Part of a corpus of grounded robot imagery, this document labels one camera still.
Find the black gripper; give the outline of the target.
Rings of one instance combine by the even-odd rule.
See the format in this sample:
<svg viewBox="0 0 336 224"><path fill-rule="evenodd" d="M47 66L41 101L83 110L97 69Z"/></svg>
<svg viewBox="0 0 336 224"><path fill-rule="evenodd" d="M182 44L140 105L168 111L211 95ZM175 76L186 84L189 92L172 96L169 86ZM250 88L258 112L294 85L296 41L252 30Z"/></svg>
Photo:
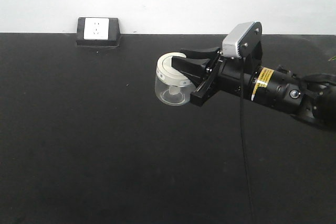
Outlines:
<svg viewBox="0 0 336 224"><path fill-rule="evenodd" d="M191 93L190 103L202 106L218 91L249 99L251 86L263 56L261 41L250 55L240 59L224 58L220 48L181 49L180 56L172 57L172 67L186 76L196 90Z"/></svg>

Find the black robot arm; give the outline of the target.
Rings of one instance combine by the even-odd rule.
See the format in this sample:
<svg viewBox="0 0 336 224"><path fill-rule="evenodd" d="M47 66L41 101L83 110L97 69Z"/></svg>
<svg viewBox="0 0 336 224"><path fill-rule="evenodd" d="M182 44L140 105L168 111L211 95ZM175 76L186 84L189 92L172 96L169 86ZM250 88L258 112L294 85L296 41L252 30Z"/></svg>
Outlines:
<svg viewBox="0 0 336 224"><path fill-rule="evenodd" d="M335 75L299 77L282 67L261 65L261 41L248 47L248 54L229 57L218 47L192 51L172 58L172 67L185 75L196 89L193 105L202 106L219 91L289 114L302 123L335 131Z"/></svg>

